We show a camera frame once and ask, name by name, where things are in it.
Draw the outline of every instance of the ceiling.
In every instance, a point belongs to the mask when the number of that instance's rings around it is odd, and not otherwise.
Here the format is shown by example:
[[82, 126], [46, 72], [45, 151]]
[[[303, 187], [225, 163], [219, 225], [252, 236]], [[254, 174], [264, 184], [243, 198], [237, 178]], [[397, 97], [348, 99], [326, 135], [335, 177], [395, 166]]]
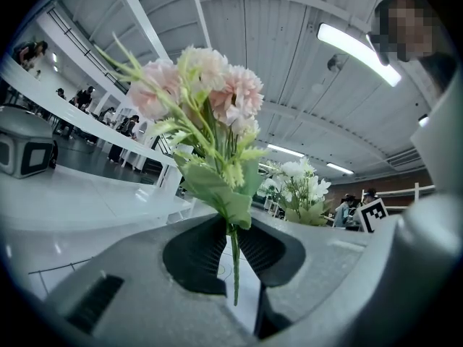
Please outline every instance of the ceiling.
[[[207, 46], [195, 0], [139, 1], [173, 61], [188, 45]], [[327, 162], [353, 170], [350, 180], [421, 167], [416, 156], [400, 166], [385, 161], [412, 149], [409, 139], [417, 120], [430, 110], [406, 67], [392, 64], [402, 76], [396, 87], [350, 56], [342, 56], [343, 69], [333, 73], [326, 64], [339, 50], [316, 37], [325, 22], [366, 43], [365, 33], [354, 23], [368, 24], [380, 0], [311, 0], [326, 2], [330, 9], [312, 7], [307, 0], [201, 1], [212, 47], [230, 63], [255, 71], [264, 83], [259, 145], [272, 143], [304, 153], [318, 173], [333, 182], [349, 180], [327, 168]], [[126, 61], [113, 32], [141, 64], [157, 58], [122, 0], [58, 4], [91, 43], [116, 60]], [[313, 89], [315, 84], [322, 86]], [[297, 158], [271, 152], [268, 159]]]

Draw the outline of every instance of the ceiling light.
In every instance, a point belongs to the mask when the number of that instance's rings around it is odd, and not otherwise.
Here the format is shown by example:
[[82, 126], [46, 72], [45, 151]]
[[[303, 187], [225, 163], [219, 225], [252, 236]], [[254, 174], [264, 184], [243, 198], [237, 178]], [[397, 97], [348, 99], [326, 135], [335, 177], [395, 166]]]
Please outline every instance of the ceiling light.
[[402, 78], [391, 65], [382, 65], [376, 53], [368, 46], [326, 23], [318, 28], [317, 38], [354, 56], [382, 76], [390, 86], [397, 85]]
[[269, 144], [267, 146], [274, 149], [274, 150], [279, 150], [280, 152], [285, 152], [285, 153], [288, 153], [288, 154], [296, 155], [296, 157], [304, 157], [304, 155], [302, 153], [294, 152], [294, 151], [286, 149], [284, 147], [277, 147], [276, 145], [272, 145], [272, 144]]
[[429, 121], [429, 117], [427, 114], [425, 114], [424, 116], [421, 116], [419, 119], [418, 119], [418, 123], [420, 124], [421, 127], [424, 127], [427, 122]]
[[263, 163], [259, 163], [259, 166], [266, 167], [266, 168], [273, 170], [272, 166], [267, 166], [267, 165], [264, 165]]
[[344, 172], [345, 174], [352, 175], [354, 171], [350, 171], [347, 168], [344, 167], [339, 167], [338, 165], [335, 165], [334, 163], [327, 163], [326, 164], [328, 167], [334, 168], [335, 170]]

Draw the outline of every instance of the green stem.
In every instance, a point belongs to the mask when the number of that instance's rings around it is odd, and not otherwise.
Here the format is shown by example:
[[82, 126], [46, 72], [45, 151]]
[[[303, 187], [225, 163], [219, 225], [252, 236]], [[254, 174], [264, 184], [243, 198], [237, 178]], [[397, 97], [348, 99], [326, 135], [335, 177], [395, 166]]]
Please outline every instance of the green stem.
[[234, 274], [234, 305], [238, 305], [238, 291], [239, 291], [239, 245], [238, 245], [238, 231], [234, 229], [230, 233], [231, 239], [231, 253], [233, 255], [233, 274]]

